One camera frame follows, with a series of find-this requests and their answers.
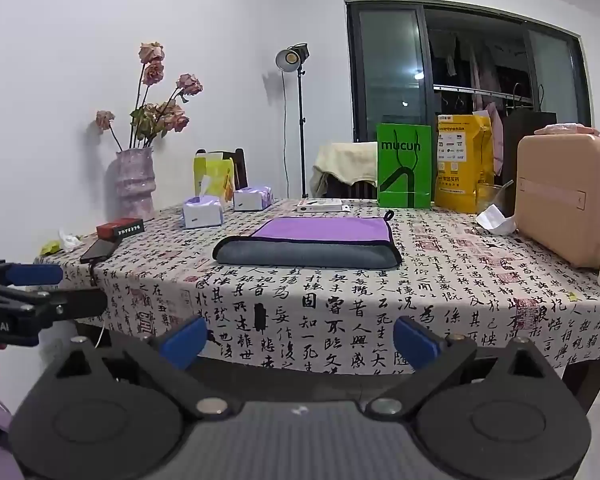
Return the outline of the black smartphone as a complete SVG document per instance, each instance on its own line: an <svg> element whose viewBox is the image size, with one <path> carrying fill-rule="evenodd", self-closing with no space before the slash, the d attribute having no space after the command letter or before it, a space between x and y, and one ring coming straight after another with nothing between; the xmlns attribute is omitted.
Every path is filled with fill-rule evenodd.
<svg viewBox="0 0 600 480"><path fill-rule="evenodd" d="M118 249L121 240L95 240L91 247L80 257L80 263L97 264L109 259Z"/></svg>

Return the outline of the yellow paper bag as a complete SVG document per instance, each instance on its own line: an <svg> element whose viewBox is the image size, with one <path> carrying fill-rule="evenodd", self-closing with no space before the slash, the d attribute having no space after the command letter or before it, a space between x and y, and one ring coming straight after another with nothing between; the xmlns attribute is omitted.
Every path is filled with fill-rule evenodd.
<svg viewBox="0 0 600 480"><path fill-rule="evenodd" d="M491 121L483 115L439 115L434 202L461 214L475 214L478 192L494 183Z"/></svg>

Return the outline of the dark window sliding door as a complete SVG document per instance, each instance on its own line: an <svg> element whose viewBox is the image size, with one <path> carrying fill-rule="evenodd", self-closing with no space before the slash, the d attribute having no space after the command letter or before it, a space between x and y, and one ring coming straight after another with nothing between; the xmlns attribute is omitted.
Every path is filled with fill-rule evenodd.
<svg viewBox="0 0 600 480"><path fill-rule="evenodd" d="M592 122L581 41L506 14L424 0L346 4L353 137L373 141L384 122L434 126L440 114L494 104Z"/></svg>

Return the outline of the calligraphy print tablecloth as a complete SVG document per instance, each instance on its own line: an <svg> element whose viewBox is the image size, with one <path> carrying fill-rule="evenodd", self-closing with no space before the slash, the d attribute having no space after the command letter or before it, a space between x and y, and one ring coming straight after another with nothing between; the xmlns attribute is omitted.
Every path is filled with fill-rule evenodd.
<svg viewBox="0 0 600 480"><path fill-rule="evenodd" d="M400 209L390 220L401 254L394 270L224 266L212 257L225 237L248 235L296 205L232 212L220 226L186 230L176 207L124 240L98 266L78 250L52 255L62 286L99 284L109 306L99 324L159 335L192 315L207 323L204 356L313 373L388 375L407 371L393 324L462 333L481 347L527 337L554 367L600 360L600 286L592 272L520 235L495 236L468 214Z"/></svg>

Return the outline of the purple grey towel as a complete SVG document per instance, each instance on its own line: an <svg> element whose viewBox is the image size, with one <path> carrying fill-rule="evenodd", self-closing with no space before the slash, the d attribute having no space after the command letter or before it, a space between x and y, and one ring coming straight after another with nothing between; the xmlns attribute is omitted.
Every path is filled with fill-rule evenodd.
<svg viewBox="0 0 600 480"><path fill-rule="evenodd" d="M228 266L390 270L402 263L385 217L276 217L249 235L223 238L213 259Z"/></svg>

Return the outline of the dried pink roses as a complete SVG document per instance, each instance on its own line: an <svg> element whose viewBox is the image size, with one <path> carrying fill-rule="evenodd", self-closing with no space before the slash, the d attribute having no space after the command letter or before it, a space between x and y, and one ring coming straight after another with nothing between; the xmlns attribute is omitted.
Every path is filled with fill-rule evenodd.
<svg viewBox="0 0 600 480"><path fill-rule="evenodd" d="M164 78L164 47L160 42L142 42L138 49L140 76L136 86L135 105L130 113L130 137L126 146L114 133L114 116L109 110L98 110L95 125L100 133L109 132L120 153L132 148L150 148L156 139L168 133L182 132L189 124L183 104L204 91L201 81L190 73L181 74L174 88L163 102L148 101L149 91Z"/></svg>

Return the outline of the crumpled white tissue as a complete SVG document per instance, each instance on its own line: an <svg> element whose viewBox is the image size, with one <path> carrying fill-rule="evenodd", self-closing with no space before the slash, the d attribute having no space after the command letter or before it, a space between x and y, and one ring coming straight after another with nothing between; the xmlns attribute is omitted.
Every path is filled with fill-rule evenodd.
<svg viewBox="0 0 600 480"><path fill-rule="evenodd" d="M73 252L84 244L81 237L72 233L67 233L63 229L58 230L60 247L65 252Z"/></svg>

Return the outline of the chair with cream cloth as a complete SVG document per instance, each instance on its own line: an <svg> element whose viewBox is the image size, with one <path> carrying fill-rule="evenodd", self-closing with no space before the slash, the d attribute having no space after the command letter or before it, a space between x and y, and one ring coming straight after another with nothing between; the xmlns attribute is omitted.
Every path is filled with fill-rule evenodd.
<svg viewBox="0 0 600 480"><path fill-rule="evenodd" d="M329 143L318 149L310 193L315 198L377 197L377 143Z"/></svg>

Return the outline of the studio light on stand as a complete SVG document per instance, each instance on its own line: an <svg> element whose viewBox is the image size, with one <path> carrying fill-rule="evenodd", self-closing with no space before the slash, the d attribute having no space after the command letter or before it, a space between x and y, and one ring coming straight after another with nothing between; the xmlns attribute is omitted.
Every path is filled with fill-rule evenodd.
<svg viewBox="0 0 600 480"><path fill-rule="evenodd" d="M288 117L288 99L286 90L286 75L296 75L297 101L298 101L298 137L299 137L299 155L300 155L300 193L302 198L308 198L308 179L306 178L306 115L304 114L302 79L306 74L304 64L310 57L309 46L306 42L299 42L292 46L280 50L275 57L275 66L280 73L280 82L283 89L283 167L285 171L286 183L289 184L288 169L286 162L287 145L287 117Z"/></svg>

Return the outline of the purple ceramic vase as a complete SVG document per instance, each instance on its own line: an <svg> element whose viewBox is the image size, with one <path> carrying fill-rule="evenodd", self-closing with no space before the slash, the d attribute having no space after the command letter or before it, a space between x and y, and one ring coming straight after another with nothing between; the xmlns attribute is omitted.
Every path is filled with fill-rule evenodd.
<svg viewBox="0 0 600 480"><path fill-rule="evenodd" d="M131 148L117 154L116 189L122 217L150 220L155 217L152 193L156 190L151 148Z"/></svg>

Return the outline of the far purple tissue pack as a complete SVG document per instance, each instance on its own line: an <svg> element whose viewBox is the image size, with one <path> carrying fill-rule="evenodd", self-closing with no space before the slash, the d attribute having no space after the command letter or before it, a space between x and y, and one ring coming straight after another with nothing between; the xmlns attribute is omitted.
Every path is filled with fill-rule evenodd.
<svg viewBox="0 0 600 480"><path fill-rule="evenodd" d="M234 192L234 211L262 211L274 203L269 186L247 186Z"/></svg>

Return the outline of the near purple tissue pack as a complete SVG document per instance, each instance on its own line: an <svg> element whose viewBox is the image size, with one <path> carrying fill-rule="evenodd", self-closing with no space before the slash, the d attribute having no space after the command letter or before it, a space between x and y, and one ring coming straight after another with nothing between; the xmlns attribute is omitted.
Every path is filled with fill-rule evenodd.
<svg viewBox="0 0 600 480"><path fill-rule="evenodd" d="M183 204L184 229L212 228L223 223L224 208L221 199L208 194L211 183L212 179L209 176L203 176L200 193Z"/></svg>

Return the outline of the green mucun paper bag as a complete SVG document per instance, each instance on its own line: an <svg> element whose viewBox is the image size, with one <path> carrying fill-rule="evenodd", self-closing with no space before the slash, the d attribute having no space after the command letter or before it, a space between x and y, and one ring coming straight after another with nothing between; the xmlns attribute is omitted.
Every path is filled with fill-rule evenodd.
<svg viewBox="0 0 600 480"><path fill-rule="evenodd" d="M428 209L432 191L431 128L379 124L377 201L384 208Z"/></svg>

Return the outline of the green crumpled wrapper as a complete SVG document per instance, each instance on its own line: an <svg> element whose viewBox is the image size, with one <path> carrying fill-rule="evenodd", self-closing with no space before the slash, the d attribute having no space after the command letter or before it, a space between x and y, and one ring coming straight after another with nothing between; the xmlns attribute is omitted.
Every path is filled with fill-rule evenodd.
<svg viewBox="0 0 600 480"><path fill-rule="evenodd" d="M51 242L46 243L40 251L41 256L50 256L53 254L57 254L62 249L59 240L52 240Z"/></svg>

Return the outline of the white book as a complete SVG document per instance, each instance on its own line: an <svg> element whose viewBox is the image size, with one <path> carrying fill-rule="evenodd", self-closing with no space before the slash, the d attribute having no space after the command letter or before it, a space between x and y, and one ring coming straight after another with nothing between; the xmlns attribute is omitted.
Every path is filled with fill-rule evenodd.
<svg viewBox="0 0 600 480"><path fill-rule="evenodd" d="M304 198L296 211L300 212L340 212L343 202L339 198Z"/></svg>

